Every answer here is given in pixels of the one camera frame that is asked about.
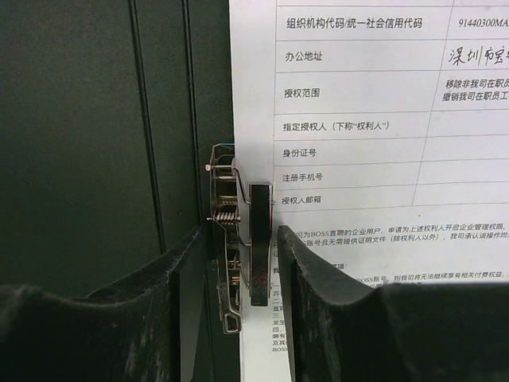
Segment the white paper sheets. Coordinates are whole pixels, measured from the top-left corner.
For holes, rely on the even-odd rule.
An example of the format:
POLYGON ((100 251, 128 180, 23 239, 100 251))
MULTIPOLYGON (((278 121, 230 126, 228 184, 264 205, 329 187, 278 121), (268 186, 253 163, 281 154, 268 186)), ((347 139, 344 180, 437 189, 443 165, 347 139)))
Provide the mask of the white paper sheets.
POLYGON ((508 286, 508 4, 232 1, 235 163, 273 186, 240 376, 290 375, 278 229, 371 288, 508 286))

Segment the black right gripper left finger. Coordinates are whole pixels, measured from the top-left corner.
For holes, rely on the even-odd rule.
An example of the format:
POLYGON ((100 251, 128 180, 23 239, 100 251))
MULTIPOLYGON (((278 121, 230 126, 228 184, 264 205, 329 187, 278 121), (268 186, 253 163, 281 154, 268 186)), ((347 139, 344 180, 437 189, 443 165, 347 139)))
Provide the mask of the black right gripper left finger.
POLYGON ((164 255, 84 298, 1 288, 4 381, 189 381, 206 243, 194 228, 164 255))

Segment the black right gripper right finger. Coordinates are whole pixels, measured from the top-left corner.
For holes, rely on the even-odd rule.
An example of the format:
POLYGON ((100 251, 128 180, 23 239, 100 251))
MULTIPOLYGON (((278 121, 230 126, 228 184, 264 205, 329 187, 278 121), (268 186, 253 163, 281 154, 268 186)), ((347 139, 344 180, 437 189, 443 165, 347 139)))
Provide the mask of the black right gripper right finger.
POLYGON ((505 381, 505 283, 371 288, 278 229, 294 381, 505 381))

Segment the white folder black inside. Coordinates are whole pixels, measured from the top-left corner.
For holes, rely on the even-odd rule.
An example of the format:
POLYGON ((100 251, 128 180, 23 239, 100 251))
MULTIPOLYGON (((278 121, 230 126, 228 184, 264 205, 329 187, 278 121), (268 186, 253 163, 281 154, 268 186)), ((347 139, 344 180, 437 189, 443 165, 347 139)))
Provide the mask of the white folder black inside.
POLYGON ((84 298, 194 228, 206 260, 192 379, 237 381, 204 166, 233 139, 225 1, 1 4, 1 288, 84 298))

